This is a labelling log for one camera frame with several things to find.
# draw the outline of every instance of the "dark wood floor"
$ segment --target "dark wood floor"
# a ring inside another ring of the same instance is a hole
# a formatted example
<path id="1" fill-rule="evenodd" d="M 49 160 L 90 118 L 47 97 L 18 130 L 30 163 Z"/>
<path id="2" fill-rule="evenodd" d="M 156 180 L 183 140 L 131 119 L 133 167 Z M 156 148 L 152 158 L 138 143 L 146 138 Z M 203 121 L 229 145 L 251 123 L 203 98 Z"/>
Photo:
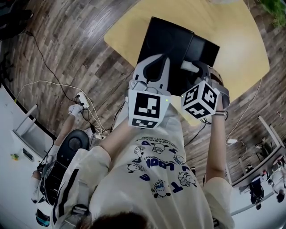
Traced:
<path id="1" fill-rule="evenodd" d="M 136 2 L 137 0 L 30 0 L 26 7 L 34 12 L 27 30 L 35 35 L 48 66 L 62 84 L 79 87 L 88 94 L 106 129 L 111 127 L 115 113 L 124 100 L 133 67 L 103 41 L 103 35 Z M 274 28 L 271 16 L 257 2 L 249 0 L 249 4 L 265 43 L 270 72 L 262 79 L 255 101 L 231 138 L 242 140 L 247 145 L 248 153 L 244 161 L 255 165 L 259 161 L 253 155 L 256 152 L 254 145 L 263 136 L 267 136 L 257 119 L 258 115 L 272 123 L 282 139 L 286 136 L 286 29 Z M 56 82 L 44 66 L 32 37 L 21 34 L 3 42 L 2 48 L 12 53 L 14 68 L 11 75 L 14 81 L 7 84 L 15 96 L 27 83 L 37 80 Z M 228 108 L 227 134 L 253 98 L 258 84 Z M 74 98 L 78 92 L 67 88 L 65 91 L 70 98 Z M 59 86 L 47 83 L 25 87 L 18 101 L 26 109 L 38 104 L 38 121 L 56 135 L 67 117 L 67 108 L 73 103 L 65 98 Z M 190 127 L 183 119 L 182 126 L 185 142 L 200 128 Z M 89 124 L 82 119 L 78 127 L 87 128 Z M 199 182 L 202 182 L 205 173 L 209 138 L 210 127 L 207 126 L 185 148 L 188 164 L 196 167 Z M 237 163 L 238 157 L 244 152 L 245 147 L 240 143 L 227 147 L 228 166 L 233 180 L 242 174 Z"/>

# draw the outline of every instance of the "yellow table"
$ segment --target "yellow table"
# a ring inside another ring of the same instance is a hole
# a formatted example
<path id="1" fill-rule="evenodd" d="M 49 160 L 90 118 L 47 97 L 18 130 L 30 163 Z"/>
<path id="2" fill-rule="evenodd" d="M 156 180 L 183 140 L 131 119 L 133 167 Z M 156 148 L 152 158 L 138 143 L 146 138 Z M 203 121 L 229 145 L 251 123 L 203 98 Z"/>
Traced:
<path id="1" fill-rule="evenodd" d="M 212 4 L 208 0 L 141 0 L 116 22 L 104 40 L 134 67 L 151 17 L 183 26 L 218 46 L 214 68 L 230 92 L 231 102 L 268 71 L 269 62 L 256 23 L 243 0 Z M 181 110 L 181 98 L 171 102 L 193 126 L 198 124 Z"/>

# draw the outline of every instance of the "black chair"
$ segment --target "black chair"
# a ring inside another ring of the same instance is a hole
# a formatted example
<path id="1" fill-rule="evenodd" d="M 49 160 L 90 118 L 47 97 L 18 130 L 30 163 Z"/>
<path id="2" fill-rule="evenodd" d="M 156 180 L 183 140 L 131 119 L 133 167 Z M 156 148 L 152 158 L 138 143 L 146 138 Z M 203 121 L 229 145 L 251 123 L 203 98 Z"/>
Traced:
<path id="1" fill-rule="evenodd" d="M 50 205 L 54 205 L 64 173 L 80 148 L 89 150 L 89 137 L 82 130 L 73 130 L 62 142 L 56 161 L 44 167 L 41 192 Z"/>

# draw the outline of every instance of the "white wire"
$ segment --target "white wire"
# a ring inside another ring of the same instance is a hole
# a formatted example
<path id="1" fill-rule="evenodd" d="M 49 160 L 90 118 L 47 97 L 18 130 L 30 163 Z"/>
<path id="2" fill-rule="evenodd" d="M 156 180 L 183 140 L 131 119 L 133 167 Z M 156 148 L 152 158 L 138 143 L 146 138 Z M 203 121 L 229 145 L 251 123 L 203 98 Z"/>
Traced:
<path id="1" fill-rule="evenodd" d="M 95 108 L 94 108 L 93 102 L 92 102 L 92 101 L 90 100 L 90 98 L 86 95 L 86 93 L 85 93 L 82 89 L 80 89 L 80 88 L 77 88 L 77 87 L 74 87 L 74 86 L 70 86 L 70 85 L 65 85 L 65 84 L 57 84 L 57 83 L 53 83 L 53 82 L 49 82 L 49 81 L 36 81 L 36 82 L 32 82 L 32 83 L 29 83 L 29 84 L 24 85 L 24 86 L 21 88 L 21 90 L 19 91 L 19 93 L 18 93 L 18 95 L 17 95 L 17 97 L 16 97 L 16 100 L 18 100 L 18 97 L 19 97 L 19 95 L 20 95 L 20 93 L 21 93 L 21 91 L 23 90 L 24 87 L 26 87 L 26 86 L 28 86 L 28 85 L 32 85 L 32 84 L 38 83 L 38 82 L 45 82 L 45 83 L 50 83 L 50 84 L 54 84 L 54 85 L 62 85 L 62 86 L 65 86 L 65 87 L 70 87 L 70 88 L 75 88 L 75 89 L 80 90 L 80 91 L 86 96 L 86 98 L 89 99 L 91 105 L 93 106 L 93 109 L 94 109 L 94 112 L 95 112 L 96 117 L 98 118 L 98 121 L 97 121 L 97 119 L 93 116 L 93 114 L 92 114 L 92 112 L 90 111 L 89 108 L 88 108 L 88 110 L 89 110 L 89 112 L 91 113 L 91 115 L 92 115 L 92 117 L 94 118 L 94 120 L 100 125 L 100 126 L 99 126 L 99 129 L 100 129 L 101 131 L 99 132 L 99 134 L 102 133 L 102 130 L 105 131 L 105 128 L 102 126 L 102 124 L 101 124 L 101 122 L 100 122 L 100 119 L 99 119 L 99 117 L 98 117 L 98 115 L 97 115 L 97 111 L 96 111 Z"/>
<path id="2" fill-rule="evenodd" d="M 240 119 L 238 120 L 238 122 L 236 123 L 236 125 L 234 126 L 234 128 L 232 129 L 232 131 L 229 133 L 229 135 L 227 136 L 226 138 L 226 141 L 228 140 L 228 137 L 232 134 L 232 132 L 234 131 L 234 129 L 237 127 L 238 123 L 241 121 L 242 117 L 244 116 L 244 114 L 246 113 L 246 111 L 248 110 L 249 106 L 251 105 L 251 103 L 253 102 L 253 100 L 255 99 L 258 91 L 259 91 L 259 88 L 260 88 L 260 85 L 261 85 L 261 82 L 262 82 L 262 79 L 260 80 L 260 83 L 259 83 L 259 86 L 257 88 L 257 91 L 255 92 L 255 95 L 253 97 L 253 99 L 250 101 L 249 105 L 246 107 L 245 111 L 243 112 L 243 114 L 241 115 Z"/>

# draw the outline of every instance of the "white cube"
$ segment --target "white cube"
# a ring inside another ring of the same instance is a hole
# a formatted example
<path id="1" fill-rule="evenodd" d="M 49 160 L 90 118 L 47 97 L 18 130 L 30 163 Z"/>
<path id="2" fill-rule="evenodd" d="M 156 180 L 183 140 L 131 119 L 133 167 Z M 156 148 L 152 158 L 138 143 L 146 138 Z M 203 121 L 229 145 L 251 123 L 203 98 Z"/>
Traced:
<path id="1" fill-rule="evenodd" d="M 219 90 L 202 81 L 182 94 L 181 106 L 195 119 L 203 119 L 215 114 L 218 96 Z"/>
<path id="2" fill-rule="evenodd" d="M 129 126 L 153 129 L 162 122 L 170 97 L 147 91 L 128 90 Z"/>

